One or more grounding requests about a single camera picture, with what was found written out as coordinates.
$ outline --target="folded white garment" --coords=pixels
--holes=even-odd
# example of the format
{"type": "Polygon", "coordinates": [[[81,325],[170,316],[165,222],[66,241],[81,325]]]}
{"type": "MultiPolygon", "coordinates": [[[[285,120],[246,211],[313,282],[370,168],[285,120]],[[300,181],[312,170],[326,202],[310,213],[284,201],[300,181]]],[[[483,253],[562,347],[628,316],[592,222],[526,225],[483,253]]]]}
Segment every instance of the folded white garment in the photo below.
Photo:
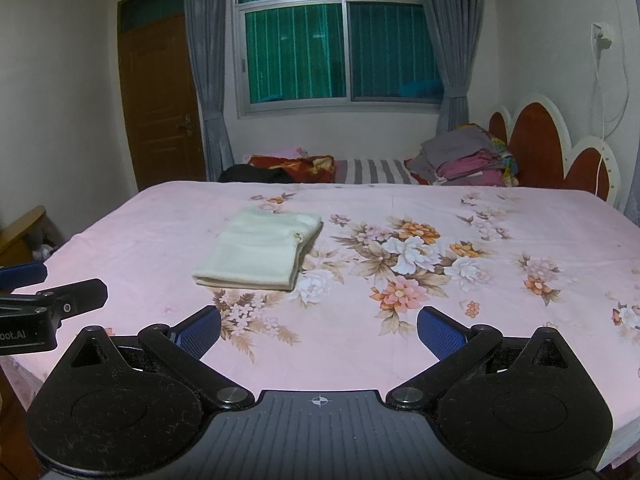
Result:
{"type": "Polygon", "coordinates": [[[228,222],[193,277],[205,286],[293,290],[303,249],[320,225],[320,215],[248,206],[228,222]]]}

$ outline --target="headboard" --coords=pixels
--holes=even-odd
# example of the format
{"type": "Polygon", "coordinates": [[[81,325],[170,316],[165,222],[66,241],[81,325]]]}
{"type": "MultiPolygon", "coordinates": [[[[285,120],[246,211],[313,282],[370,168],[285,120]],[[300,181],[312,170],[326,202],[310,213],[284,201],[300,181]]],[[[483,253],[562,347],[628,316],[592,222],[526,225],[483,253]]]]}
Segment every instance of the headboard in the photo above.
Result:
{"type": "Polygon", "coordinates": [[[598,196],[616,205],[620,170],[611,148],[593,136],[572,146],[562,114],[549,98],[531,95],[521,102],[513,118],[504,106],[496,108],[489,131],[504,140],[515,156],[521,186],[580,189],[595,194],[600,167],[598,196]]]}

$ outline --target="electrical outlet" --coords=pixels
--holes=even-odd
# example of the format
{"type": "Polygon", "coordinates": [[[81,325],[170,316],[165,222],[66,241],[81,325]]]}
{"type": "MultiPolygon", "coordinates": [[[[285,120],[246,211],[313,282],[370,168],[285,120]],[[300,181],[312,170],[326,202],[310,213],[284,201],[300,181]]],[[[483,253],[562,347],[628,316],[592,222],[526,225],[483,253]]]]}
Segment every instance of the electrical outlet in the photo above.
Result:
{"type": "Polygon", "coordinates": [[[592,23],[593,27],[593,39],[598,42],[598,47],[601,50],[606,50],[611,47],[614,41],[613,28],[609,23],[592,23]]]}

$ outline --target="gray curtain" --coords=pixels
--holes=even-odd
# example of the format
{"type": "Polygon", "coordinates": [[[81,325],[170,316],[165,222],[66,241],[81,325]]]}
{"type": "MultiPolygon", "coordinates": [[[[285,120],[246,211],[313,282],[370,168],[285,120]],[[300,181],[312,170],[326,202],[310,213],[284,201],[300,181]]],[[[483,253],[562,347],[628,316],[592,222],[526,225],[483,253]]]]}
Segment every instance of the gray curtain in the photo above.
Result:
{"type": "Polygon", "coordinates": [[[484,0],[422,0],[444,99],[436,132],[469,122],[466,94],[478,47],[484,0]]]}
{"type": "Polygon", "coordinates": [[[207,180],[234,163],[222,115],[225,97],[226,0],[184,0],[191,71],[202,108],[207,180]]]}
{"type": "MultiPolygon", "coordinates": [[[[640,0],[636,0],[636,4],[638,5],[638,14],[640,14],[640,0]]],[[[625,216],[640,227],[640,150],[638,150],[638,158],[636,159],[634,178],[631,181],[629,199],[626,202],[625,216]]]]}

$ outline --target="door handle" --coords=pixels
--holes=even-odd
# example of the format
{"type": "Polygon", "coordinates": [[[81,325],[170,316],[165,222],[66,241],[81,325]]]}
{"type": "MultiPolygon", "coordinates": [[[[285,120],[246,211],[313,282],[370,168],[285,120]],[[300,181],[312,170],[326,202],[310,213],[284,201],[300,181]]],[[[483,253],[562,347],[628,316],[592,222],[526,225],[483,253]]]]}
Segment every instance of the door handle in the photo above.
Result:
{"type": "Polygon", "coordinates": [[[177,130],[184,128],[185,130],[187,130],[187,137],[191,137],[193,135],[193,122],[191,121],[191,115],[186,114],[184,116],[184,119],[180,123],[175,125],[175,128],[177,130]]]}

